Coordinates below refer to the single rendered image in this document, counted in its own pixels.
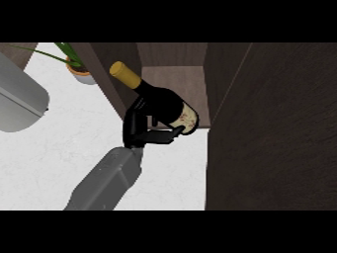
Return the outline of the potted green plant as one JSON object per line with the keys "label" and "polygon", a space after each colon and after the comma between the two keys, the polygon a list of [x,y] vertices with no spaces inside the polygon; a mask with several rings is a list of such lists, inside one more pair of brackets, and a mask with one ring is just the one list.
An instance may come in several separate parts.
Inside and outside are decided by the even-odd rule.
{"label": "potted green plant", "polygon": [[23,50],[29,50],[35,53],[39,53],[39,54],[48,56],[50,58],[59,60],[60,62],[63,62],[66,64],[66,68],[67,68],[69,72],[72,73],[75,79],[85,85],[96,85],[97,81],[91,75],[88,67],[87,67],[70,43],[69,42],[57,42],[57,47],[59,47],[60,51],[63,52],[63,54],[66,55],[66,57],[59,57],[54,54],[44,52],[42,50],[16,45],[16,48],[23,49]]}

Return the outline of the dark wooden cabinet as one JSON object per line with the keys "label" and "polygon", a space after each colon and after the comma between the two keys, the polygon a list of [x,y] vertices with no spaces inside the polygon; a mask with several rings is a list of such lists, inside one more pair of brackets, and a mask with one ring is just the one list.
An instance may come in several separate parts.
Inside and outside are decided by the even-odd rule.
{"label": "dark wooden cabinet", "polygon": [[72,45],[119,114],[137,93],[110,75],[124,61],[150,84],[169,88],[212,127],[252,45],[248,42],[76,42]]}

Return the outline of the dark wooden cabinet door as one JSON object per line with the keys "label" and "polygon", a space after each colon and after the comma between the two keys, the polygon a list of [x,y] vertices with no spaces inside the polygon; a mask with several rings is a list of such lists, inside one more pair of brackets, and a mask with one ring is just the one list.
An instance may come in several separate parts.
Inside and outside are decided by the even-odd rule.
{"label": "dark wooden cabinet door", "polygon": [[337,210],[337,42],[251,44],[208,144],[211,210]]}

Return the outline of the dark wine bottle yellow cap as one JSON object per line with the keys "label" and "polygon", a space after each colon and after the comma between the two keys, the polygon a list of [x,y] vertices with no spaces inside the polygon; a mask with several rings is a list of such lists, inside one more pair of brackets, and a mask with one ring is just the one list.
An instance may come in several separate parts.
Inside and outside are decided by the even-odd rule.
{"label": "dark wine bottle yellow cap", "polygon": [[175,91],[152,85],[122,61],[113,63],[110,74],[147,100],[152,116],[171,128],[184,127],[184,135],[193,134],[199,128],[199,113]]}

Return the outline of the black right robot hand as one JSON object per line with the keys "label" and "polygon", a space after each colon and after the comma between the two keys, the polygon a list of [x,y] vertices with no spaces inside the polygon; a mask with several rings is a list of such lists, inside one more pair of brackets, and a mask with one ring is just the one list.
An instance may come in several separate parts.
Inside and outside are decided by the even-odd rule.
{"label": "black right robot hand", "polygon": [[128,148],[144,148],[149,143],[171,144],[186,130],[184,126],[177,126],[172,130],[149,130],[150,115],[149,102],[138,97],[124,121],[124,143]]}

